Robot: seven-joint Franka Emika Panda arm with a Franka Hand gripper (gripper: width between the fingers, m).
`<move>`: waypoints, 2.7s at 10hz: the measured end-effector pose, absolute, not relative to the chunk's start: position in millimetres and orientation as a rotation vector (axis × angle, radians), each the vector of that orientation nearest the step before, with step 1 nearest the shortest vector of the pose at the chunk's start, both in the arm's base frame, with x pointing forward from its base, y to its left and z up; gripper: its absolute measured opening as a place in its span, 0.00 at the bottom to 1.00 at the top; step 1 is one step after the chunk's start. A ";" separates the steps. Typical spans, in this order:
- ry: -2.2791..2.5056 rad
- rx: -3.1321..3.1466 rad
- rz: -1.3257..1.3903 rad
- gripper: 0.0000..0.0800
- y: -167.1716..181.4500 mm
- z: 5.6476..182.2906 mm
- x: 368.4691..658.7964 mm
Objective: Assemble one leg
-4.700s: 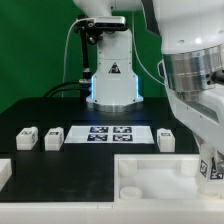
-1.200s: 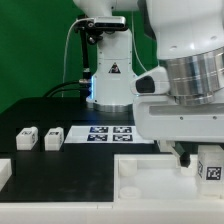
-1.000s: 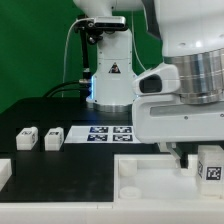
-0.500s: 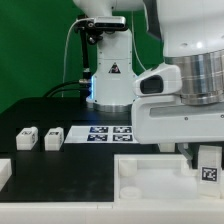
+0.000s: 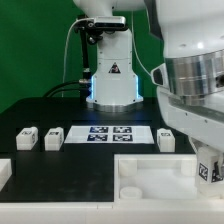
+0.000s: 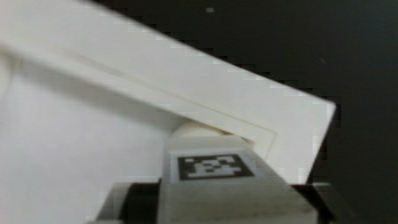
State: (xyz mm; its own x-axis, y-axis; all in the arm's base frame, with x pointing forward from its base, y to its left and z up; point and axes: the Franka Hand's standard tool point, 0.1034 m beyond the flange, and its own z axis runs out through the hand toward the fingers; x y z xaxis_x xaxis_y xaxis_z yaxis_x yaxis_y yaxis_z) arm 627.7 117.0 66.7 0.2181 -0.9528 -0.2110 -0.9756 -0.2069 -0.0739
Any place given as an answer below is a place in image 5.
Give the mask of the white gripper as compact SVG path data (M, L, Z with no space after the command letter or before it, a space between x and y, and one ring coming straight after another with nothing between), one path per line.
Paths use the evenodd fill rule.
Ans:
M203 158L203 144L224 150L224 112L184 105L162 87L157 88L157 99L165 124L189 136L198 161ZM218 171L224 177L223 161L218 162Z

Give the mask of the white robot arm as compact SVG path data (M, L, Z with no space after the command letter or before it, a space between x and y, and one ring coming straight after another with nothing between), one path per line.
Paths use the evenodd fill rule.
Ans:
M164 43L164 62L151 71L166 125L196 140L200 161L209 150L224 174L224 0L73 0L86 29L99 39L98 67L87 104L120 111L140 103L131 65L132 33L116 11L147 11L150 33Z

